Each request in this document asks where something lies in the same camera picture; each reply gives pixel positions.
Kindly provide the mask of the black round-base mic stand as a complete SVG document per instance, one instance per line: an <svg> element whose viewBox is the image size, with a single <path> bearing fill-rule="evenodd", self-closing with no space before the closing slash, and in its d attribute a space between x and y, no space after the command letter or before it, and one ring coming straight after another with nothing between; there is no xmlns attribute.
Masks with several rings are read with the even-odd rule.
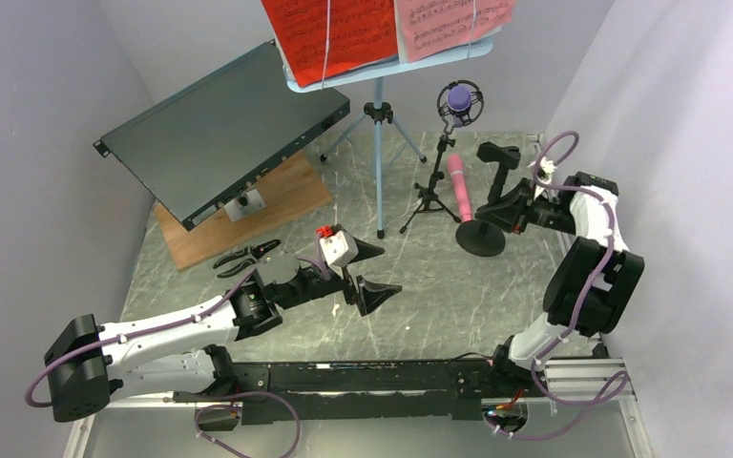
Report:
<svg viewBox="0 0 733 458"><path fill-rule="evenodd" d="M479 145L476 155L484 163L496 163L497 168L487 203L476 210L472 220L459 225L455 239L468 253L491 258L500 255L506 247L504 223L493 215L493 211L499 208L508 173L519 166L521 154L516 146L498 146L486 141Z"/></svg>

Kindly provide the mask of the pink microphone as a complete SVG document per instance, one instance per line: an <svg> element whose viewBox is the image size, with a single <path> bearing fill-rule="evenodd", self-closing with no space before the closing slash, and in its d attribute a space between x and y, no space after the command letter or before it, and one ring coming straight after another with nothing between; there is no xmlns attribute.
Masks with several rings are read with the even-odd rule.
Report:
<svg viewBox="0 0 733 458"><path fill-rule="evenodd" d="M464 174L464 162L460 155L451 154L447 161L448 173L456 203L459 217L462 222L472 220L471 197Z"/></svg>

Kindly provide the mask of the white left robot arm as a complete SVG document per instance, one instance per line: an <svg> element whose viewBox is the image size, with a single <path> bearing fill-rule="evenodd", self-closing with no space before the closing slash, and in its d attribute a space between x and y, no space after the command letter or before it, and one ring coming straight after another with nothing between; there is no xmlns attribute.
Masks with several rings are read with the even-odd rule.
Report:
<svg viewBox="0 0 733 458"><path fill-rule="evenodd" d="M239 282L225 293L153 318L98 323L92 314L71 320L44 356L47 402L28 388L25 401L48 408L57 423L97 413L109 403L165 391L221 401L247 391L251 376L234 367L227 344L282 324L282 310L342 294L362 316L399 294L401 286L352 276L347 268L380 257L382 247L339 226L318 234L314 259L280 251L275 242L228 255Z"/></svg>

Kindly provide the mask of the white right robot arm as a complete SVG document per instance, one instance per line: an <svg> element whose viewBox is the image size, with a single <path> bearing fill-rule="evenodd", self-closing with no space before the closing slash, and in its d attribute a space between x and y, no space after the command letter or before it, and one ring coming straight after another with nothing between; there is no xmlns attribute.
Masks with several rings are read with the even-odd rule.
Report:
<svg viewBox="0 0 733 458"><path fill-rule="evenodd" d="M510 234L534 224L575 238L546 288L541 314L494 351L488 383L500 396L529 385L569 338L611 332L644 271L643 257L629 250L618 230L615 182L577 172L557 190L556 198L543 197L532 179L523 178L475 214Z"/></svg>

